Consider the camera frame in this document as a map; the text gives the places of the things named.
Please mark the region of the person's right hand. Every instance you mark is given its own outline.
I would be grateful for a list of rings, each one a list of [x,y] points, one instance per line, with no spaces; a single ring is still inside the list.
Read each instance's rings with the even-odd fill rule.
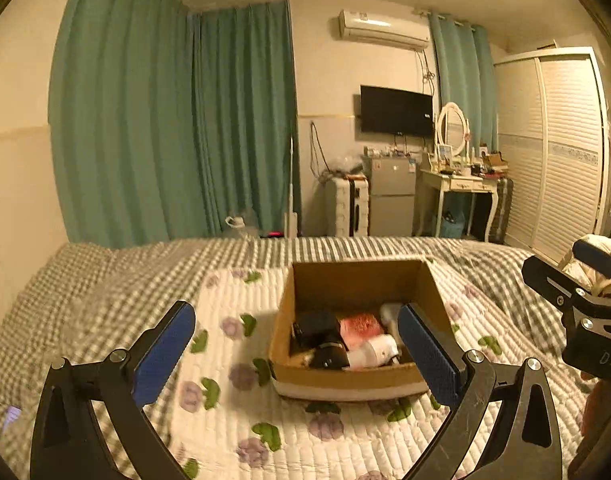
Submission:
[[[611,479],[611,382],[601,379],[587,397],[582,441],[568,467],[569,479]]]

